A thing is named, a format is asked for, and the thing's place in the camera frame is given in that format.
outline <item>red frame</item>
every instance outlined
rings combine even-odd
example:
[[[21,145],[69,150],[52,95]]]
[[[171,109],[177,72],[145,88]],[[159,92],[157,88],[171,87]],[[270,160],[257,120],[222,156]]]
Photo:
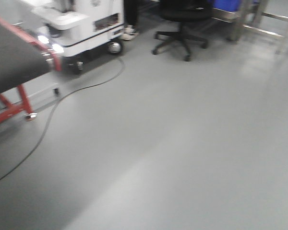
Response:
[[[37,39],[32,37],[31,35],[27,34],[25,31],[10,25],[7,23],[5,20],[0,18],[0,24],[5,27],[6,29],[10,30],[20,38],[22,38],[24,41],[27,43],[32,44],[33,46],[37,47],[40,51],[45,51],[50,53],[50,55],[53,58],[54,65],[55,65],[55,70],[61,71],[61,65],[60,65],[60,60],[58,56],[49,48],[44,45],[43,43],[39,42]],[[6,106],[5,111],[0,113],[0,123],[3,122],[6,119],[9,119],[13,115],[20,113],[21,111],[26,111],[28,114],[33,113],[32,107],[30,105],[29,99],[25,93],[24,86],[23,84],[18,85],[16,87],[18,89],[18,93],[21,97],[21,101],[18,103],[11,103],[2,93],[0,93],[0,101]]]

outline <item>shoe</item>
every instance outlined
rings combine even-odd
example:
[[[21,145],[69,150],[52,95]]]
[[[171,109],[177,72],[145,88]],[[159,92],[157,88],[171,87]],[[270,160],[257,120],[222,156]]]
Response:
[[[121,38],[125,41],[133,40],[137,35],[139,35],[139,31],[135,29],[133,25],[128,25],[125,28],[124,33],[122,34]]]

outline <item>headlight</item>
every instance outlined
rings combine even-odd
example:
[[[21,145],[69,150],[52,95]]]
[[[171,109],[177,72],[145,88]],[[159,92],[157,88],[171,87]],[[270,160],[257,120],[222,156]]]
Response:
[[[58,54],[64,53],[63,47],[61,47],[61,46],[58,45],[58,44],[53,44],[53,45],[52,45],[52,49],[53,49],[56,53],[58,53]]]
[[[38,40],[39,40],[41,43],[49,44],[49,39],[46,38],[45,36],[39,35],[39,36],[37,36],[37,38],[38,38]]]

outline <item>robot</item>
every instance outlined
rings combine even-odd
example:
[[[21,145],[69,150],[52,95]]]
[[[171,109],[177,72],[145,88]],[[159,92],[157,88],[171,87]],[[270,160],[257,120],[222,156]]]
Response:
[[[31,9],[33,17],[40,19],[41,27],[31,25],[29,29],[38,34],[41,42],[65,57],[75,74],[83,69],[81,53],[103,44],[107,44],[108,52],[113,55],[123,50],[119,39],[124,29],[122,0],[19,1]]]

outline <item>office chair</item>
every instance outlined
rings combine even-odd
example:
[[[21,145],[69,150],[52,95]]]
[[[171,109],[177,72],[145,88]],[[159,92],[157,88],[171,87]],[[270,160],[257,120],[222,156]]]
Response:
[[[157,45],[152,53],[158,54],[158,50],[174,41],[179,41],[187,51],[185,61],[191,60],[191,50],[186,40],[193,40],[203,42],[201,48],[208,47],[208,40],[197,37],[185,32],[185,24],[190,22],[198,22],[210,19],[212,17],[212,4],[206,0],[160,0],[159,12],[163,19],[179,22],[179,29],[177,32],[157,31],[155,39],[159,39],[159,35],[165,35],[169,38]]]

